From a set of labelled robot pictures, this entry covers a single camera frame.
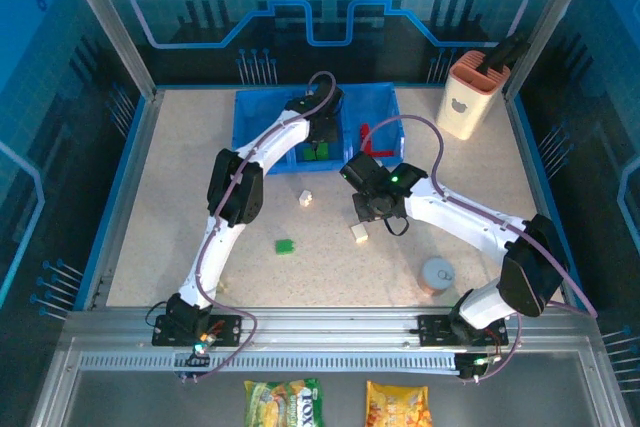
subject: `blue plastic bin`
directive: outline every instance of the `blue plastic bin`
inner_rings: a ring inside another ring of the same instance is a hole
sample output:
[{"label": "blue plastic bin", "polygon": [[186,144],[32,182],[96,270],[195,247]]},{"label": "blue plastic bin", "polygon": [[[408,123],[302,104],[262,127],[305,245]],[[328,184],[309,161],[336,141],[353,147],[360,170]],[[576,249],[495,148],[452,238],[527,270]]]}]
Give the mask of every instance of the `blue plastic bin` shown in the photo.
[{"label": "blue plastic bin", "polygon": [[[303,150],[310,144],[301,143],[283,156],[270,174],[320,172],[340,170],[360,149],[360,126],[370,128],[381,120],[398,114],[398,101],[392,83],[340,85],[344,91],[338,117],[339,138],[329,143],[329,160],[305,161]],[[304,95],[305,87],[246,90],[236,93],[233,118],[232,149],[248,144],[269,127],[280,115],[286,103]],[[373,135],[373,148],[393,150],[393,157],[379,160],[387,166],[397,165],[404,157],[404,130],[400,122],[382,127]]]}]

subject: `green block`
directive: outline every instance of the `green block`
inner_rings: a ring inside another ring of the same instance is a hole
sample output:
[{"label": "green block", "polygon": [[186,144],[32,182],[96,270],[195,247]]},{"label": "green block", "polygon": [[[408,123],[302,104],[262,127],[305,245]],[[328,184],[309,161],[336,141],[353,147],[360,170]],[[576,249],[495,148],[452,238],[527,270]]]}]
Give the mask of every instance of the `green block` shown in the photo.
[{"label": "green block", "polygon": [[302,149],[302,158],[306,161],[317,160],[316,153],[313,151],[311,147],[307,147],[306,149]]},{"label": "green block", "polygon": [[294,251],[293,240],[284,239],[284,240],[276,240],[276,254],[278,255],[286,255],[293,254]]},{"label": "green block", "polygon": [[316,149],[316,159],[329,160],[329,144],[326,142],[318,144],[318,148]]}]

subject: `speckled tabletop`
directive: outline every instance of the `speckled tabletop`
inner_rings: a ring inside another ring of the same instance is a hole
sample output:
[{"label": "speckled tabletop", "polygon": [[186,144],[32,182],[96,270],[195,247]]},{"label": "speckled tabletop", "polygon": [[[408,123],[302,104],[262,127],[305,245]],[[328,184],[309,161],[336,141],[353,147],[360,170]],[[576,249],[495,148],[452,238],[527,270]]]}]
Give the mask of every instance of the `speckled tabletop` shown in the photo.
[{"label": "speckled tabletop", "polygon": [[[202,241],[206,192],[217,152],[231,144],[233,90],[167,91],[122,251],[108,306],[148,306],[177,291]],[[433,119],[440,89],[397,89],[400,111]],[[405,122],[405,160],[427,171],[437,153],[435,136]],[[438,180],[460,194],[523,218],[536,210],[507,112],[494,105],[471,139],[445,138]],[[313,193],[303,208],[298,197]],[[420,222],[402,237],[381,222],[367,224],[369,240],[356,244],[352,188],[337,172],[271,175],[258,218],[240,236],[218,300],[247,307],[451,306],[473,287],[500,273],[473,247]],[[295,253],[278,256],[275,241],[290,238]],[[429,258],[453,265],[455,283],[432,298],[416,276]]]}]

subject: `green snack bag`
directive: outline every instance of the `green snack bag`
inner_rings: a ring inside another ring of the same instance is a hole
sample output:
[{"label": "green snack bag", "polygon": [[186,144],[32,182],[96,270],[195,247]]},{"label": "green snack bag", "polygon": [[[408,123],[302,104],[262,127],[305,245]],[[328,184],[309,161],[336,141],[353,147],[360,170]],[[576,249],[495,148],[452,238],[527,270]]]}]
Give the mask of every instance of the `green snack bag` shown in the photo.
[{"label": "green snack bag", "polygon": [[324,427],[318,379],[294,382],[245,381],[245,427]]}]

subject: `yellow snack bag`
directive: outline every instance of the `yellow snack bag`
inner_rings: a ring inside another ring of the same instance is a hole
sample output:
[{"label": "yellow snack bag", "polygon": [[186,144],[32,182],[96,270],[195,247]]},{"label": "yellow snack bag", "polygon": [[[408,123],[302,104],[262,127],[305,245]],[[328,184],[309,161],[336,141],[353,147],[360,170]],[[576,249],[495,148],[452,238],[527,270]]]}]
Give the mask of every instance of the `yellow snack bag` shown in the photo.
[{"label": "yellow snack bag", "polygon": [[324,427],[318,379],[244,383],[245,427]]},{"label": "yellow snack bag", "polygon": [[433,427],[428,387],[398,387],[367,381],[365,427]]}]

